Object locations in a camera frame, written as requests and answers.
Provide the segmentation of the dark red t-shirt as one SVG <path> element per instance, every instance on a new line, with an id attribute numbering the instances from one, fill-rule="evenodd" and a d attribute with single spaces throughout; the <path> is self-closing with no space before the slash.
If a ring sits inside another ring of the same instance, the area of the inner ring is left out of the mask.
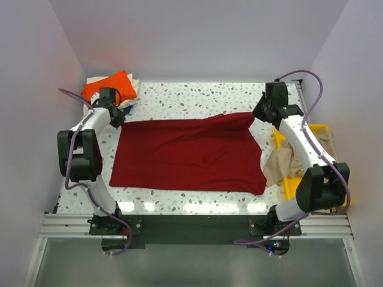
<path id="1" fill-rule="evenodd" d="M 262 195 L 262 150 L 250 112 L 122 125 L 110 186 Z"/>

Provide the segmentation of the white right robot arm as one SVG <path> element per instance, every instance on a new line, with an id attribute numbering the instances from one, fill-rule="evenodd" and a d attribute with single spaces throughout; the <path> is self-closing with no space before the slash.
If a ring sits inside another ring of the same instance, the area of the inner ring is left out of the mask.
<path id="1" fill-rule="evenodd" d="M 286 83 L 266 83 L 253 115 L 273 124 L 287 138 L 304 170 L 293 198 L 269 209 L 268 231 L 279 235 L 287 229 L 288 222 L 336 207 L 342 208 L 338 214 L 345 213 L 351 204 L 350 169 L 346 163 L 338 163 L 320 144 L 307 125 L 307 115 L 297 105 L 289 104 Z"/>

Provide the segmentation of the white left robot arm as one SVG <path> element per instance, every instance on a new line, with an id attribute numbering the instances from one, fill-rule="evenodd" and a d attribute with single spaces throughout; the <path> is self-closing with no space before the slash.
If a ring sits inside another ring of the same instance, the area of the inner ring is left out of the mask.
<path id="1" fill-rule="evenodd" d="M 115 88 L 103 87 L 99 90 L 99 98 L 88 102 L 73 92 L 58 90 L 88 108 L 76 126 L 57 134 L 59 169 L 65 177 L 65 188 L 82 188 L 93 206 L 96 225 L 104 220 L 103 228 L 110 234 L 118 234 L 123 230 L 124 220 L 102 178 L 103 159 L 98 135 L 106 126 L 118 128 L 124 123 L 124 112 L 116 103 L 121 93 Z"/>

